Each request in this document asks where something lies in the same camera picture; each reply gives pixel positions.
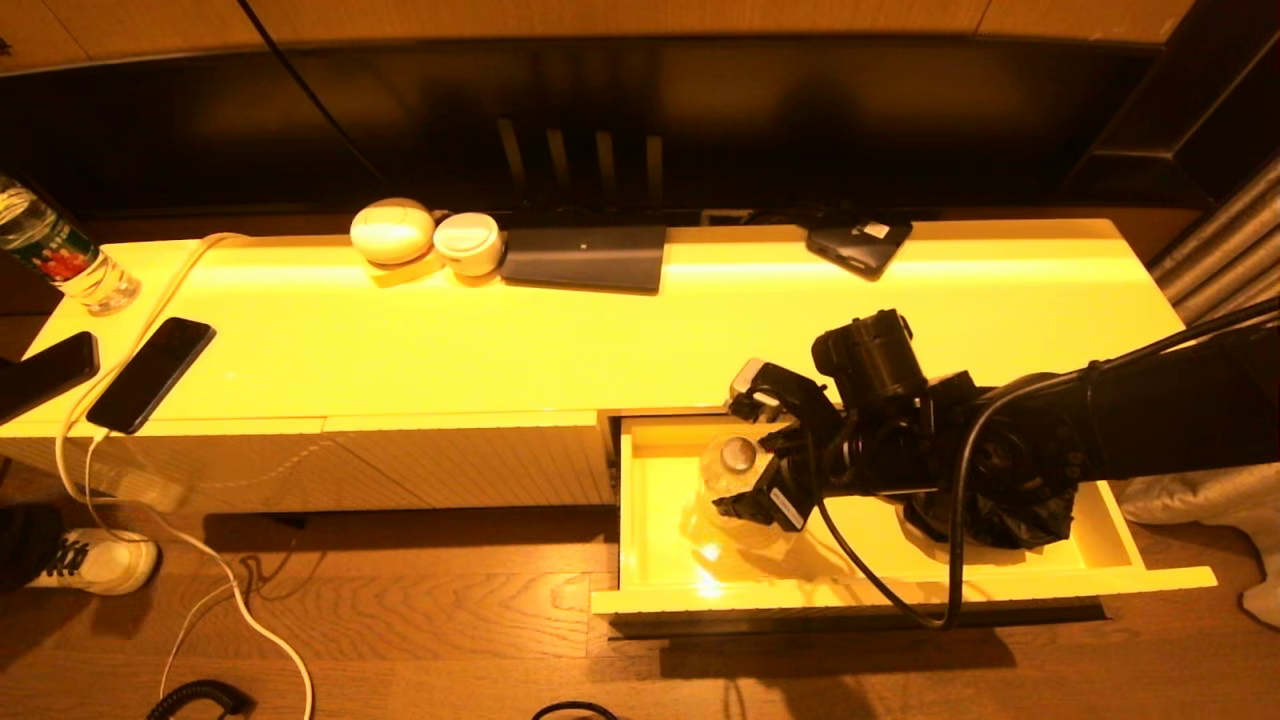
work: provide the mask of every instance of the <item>white cloth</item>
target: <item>white cloth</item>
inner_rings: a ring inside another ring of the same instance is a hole
[[[1280,628],[1280,464],[1137,478],[1120,510],[1135,523],[1199,521],[1244,530],[1262,555],[1266,580],[1244,592],[1244,609]]]

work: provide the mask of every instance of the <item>smartphone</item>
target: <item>smartphone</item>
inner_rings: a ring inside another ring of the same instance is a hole
[[[911,223],[859,220],[852,225],[810,229],[805,245],[832,263],[874,281],[911,234]]]
[[[97,340],[87,332],[0,366],[0,425],[96,374]]]
[[[111,380],[84,415],[95,425],[132,436],[214,340],[205,323],[169,318]]]

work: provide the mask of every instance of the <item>person's foot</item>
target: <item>person's foot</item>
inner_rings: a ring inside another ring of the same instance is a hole
[[[138,533],[115,533],[140,542],[124,542],[101,528],[68,530],[58,555],[27,583],[28,588],[76,588],[96,594],[124,594],[142,587],[156,569],[160,548]]]

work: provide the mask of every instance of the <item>white cable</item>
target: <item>white cable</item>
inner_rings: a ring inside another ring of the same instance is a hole
[[[125,505],[125,503],[141,505],[156,519],[157,523],[160,523],[160,525],[165,530],[172,533],[174,537],[187,542],[188,544],[204,552],[205,555],[212,557],[214,561],[218,562],[218,566],[221,568],[224,573],[227,573],[227,579],[229,580],[228,584],[230,585],[236,596],[236,605],[239,607],[241,615],[244,616],[244,621],[248,623],[248,626],[253,628],[253,630],[257,634],[262,635],[264,638],[279,646],[279,648],[283,650],[284,653],[289,656],[289,660],[292,660],[293,664],[297,665],[298,674],[302,675],[302,688],[306,693],[306,706],[303,708],[302,717],[303,720],[311,720],[314,692],[311,688],[311,674],[307,671],[306,662],[302,661],[302,656],[300,656],[298,652],[293,650],[293,647],[289,643],[284,642],[284,639],[282,639],[271,630],[268,630],[257,620],[253,619],[253,615],[248,611],[248,606],[244,603],[244,593],[241,591],[239,583],[236,580],[236,571],[232,570],[232,566],[228,565],[227,561],[223,560],[223,557],[218,555],[218,552],[214,548],[209,547],[207,544],[202,543],[195,537],[179,530],[178,528],[174,528],[172,524],[169,524],[168,520],[165,520],[164,515],[161,515],[159,510],[151,507],[146,502],[137,500],[114,498],[114,497],[99,498],[97,501],[93,501],[91,498],[92,495],[92,488],[90,486],[91,460],[93,459],[93,451],[97,450],[97,446],[101,445],[102,441],[105,441],[111,434],[110,430],[99,432],[90,441],[88,451],[84,456],[83,493],[81,493],[81,491],[76,488],[76,484],[72,482],[70,478],[70,471],[67,469],[67,438],[70,436],[72,428],[76,425],[77,421],[79,421],[83,413],[88,409],[88,405],[97,398],[99,388],[105,387],[108,383],[115,379],[115,377],[124,368],[124,365],[138,351],[138,347],[142,346],[142,341],[146,340],[147,333],[151,332],[152,327],[155,327],[156,320],[169,306],[169,301],[173,300],[173,296],[178,292],[178,288],[182,286],[183,281],[187,279],[187,275],[191,273],[191,269],[205,255],[205,252],[207,252],[211,247],[214,247],[219,242],[236,237],[244,237],[244,236],[236,233],[211,234],[201,240],[196,245],[196,249],[187,255],[187,258],[182,263],[182,266],[178,268],[178,272],[174,273],[173,277],[169,279],[169,284],[166,284],[164,290],[160,291],[159,300],[156,300],[156,304],[151,309],[151,313],[147,314],[146,320],[143,320],[143,323],[138,327],[137,336],[134,336],[133,341],[124,350],[124,354],[120,356],[119,363],[116,363],[106,372],[104,372],[101,375],[99,375],[97,379],[95,379],[93,383],[90,384],[88,389],[86,389],[84,393],[81,395],[79,398],[76,402],[73,402],[72,406],[67,410],[67,416],[63,418],[63,424],[59,428],[58,436],[54,438],[54,462],[58,465],[58,478],[63,482],[63,488],[67,489],[67,495],[72,496],[72,498],[79,502],[83,502],[90,509],[90,514],[93,515],[93,520],[96,520],[102,529],[111,533],[111,537],[115,537],[118,539],[127,539],[123,538],[122,536],[118,536],[115,530],[108,528],[106,524],[102,523],[101,518],[99,518],[97,512],[93,510],[95,502],[97,502],[99,505]],[[224,588],[220,588],[218,592],[221,592],[223,589],[225,589],[225,585]],[[161,696],[164,694],[164,685],[169,679],[169,667],[173,665],[173,660],[178,653],[178,646],[182,643],[182,638],[187,630],[188,621],[196,614],[196,610],[198,610],[205,602],[207,602],[210,597],[214,597],[214,594],[210,594],[205,600],[201,600],[200,603],[197,603],[196,607],[191,611],[191,614],[187,615],[187,621],[183,623],[183,628],[178,633],[178,642],[174,643],[173,652],[169,656],[169,662],[165,665],[164,676],[160,680]]]
[[[178,630],[178,639],[173,641],[173,650],[169,651],[169,660],[164,664],[164,675],[160,675],[160,700],[164,700],[164,689],[169,684],[169,670],[173,669],[173,661],[178,657],[178,648],[182,647],[182,641],[187,639],[187,628],[191,625],[191,619],[196,616],[196,612],[200,612],[200,609],[204,607],[206,602],[214,600],[233,587],[234,585],[232,583],[219,585],[216,591],[206,594],[204,600],[197,602],[196,606],[191,609],[191,612],[187,614],[187,619],[182,621],[182,629]]]

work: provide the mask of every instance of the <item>water bottle with red label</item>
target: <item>water bottle with red label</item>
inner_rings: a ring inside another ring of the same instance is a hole
[[[109,315],[138,295],[138,281],[26,187],[0,176],[0,250],[88,310]]]

